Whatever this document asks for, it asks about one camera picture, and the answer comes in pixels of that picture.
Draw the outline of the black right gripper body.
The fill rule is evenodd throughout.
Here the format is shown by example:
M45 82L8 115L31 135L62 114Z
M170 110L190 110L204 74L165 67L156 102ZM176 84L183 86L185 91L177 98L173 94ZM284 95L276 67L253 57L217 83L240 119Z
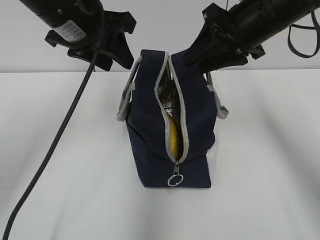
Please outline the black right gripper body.
M213 56L235 54L237 56L251 56L257 60L266 54L262 45L251 46L241 36L232 15L215 3L202 11L204 26L209 29L211 43L209 53Z

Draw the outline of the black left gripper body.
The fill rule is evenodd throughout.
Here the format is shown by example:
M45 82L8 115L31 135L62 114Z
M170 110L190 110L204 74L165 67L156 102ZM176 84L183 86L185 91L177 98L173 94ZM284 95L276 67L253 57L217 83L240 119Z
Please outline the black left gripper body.
M100 26L97 27L93 31L93 33L88 34L84 39L77 43L67 42L54 30L50 30L48 32L48 34L45 37L45 41L52 47L61 45L72 50L86 51L91 49L94 52L98 49L99 54L103 54L111 58L109 56L109 53L107 52L108 36L115 32L124 32L124 34L132 34L136 27L137 21L128 11L105 11L104 21L104 28L101 28Z

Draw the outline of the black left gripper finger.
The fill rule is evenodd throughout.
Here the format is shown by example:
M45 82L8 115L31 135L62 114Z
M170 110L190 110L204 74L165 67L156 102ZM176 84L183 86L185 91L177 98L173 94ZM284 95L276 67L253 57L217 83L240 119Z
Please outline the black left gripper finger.
M95 52L92 49L81 51L80 49L69 49L67 51L67 55L71 58L79 59L88 63L91 63ZM108 56L103 55L100 53L97 57L97 60L94 64L95 67L98 67L104 71L110 71L113 64L113 60Z
M123 68L130 70L134 57L127 43L125 33L122 31L111 33L107 39L108 55Z

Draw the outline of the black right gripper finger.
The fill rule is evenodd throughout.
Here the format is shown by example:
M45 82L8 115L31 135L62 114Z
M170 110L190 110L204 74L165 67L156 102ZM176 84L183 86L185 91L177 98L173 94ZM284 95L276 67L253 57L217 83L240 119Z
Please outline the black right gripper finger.
M185 52L186 66L216 67L235 57L230 36L217 25L204 24L193 44Z
M248 59L246 55L227 52L200 61L198 67L200 72L204 74L227 67L243 66L247 63Z

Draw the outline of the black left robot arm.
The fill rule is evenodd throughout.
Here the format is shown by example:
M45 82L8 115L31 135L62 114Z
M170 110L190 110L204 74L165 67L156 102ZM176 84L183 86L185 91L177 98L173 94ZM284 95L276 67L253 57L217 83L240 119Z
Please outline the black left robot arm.
M109 71L114 62L129 70L134 57L125 34L136 20L128 11L104 10L99 0L23 0L22 4L51 29L45 41L68 49L67 55Z

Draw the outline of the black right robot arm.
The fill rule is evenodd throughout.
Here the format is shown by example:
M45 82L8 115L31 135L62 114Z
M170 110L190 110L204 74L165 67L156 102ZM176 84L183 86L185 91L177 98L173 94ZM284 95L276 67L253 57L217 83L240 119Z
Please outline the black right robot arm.
M265 55L262 44L285 29L320 32L318 0L242 0L229 10L215 3L202 11L203 27L183 56L202 73L243 66Z

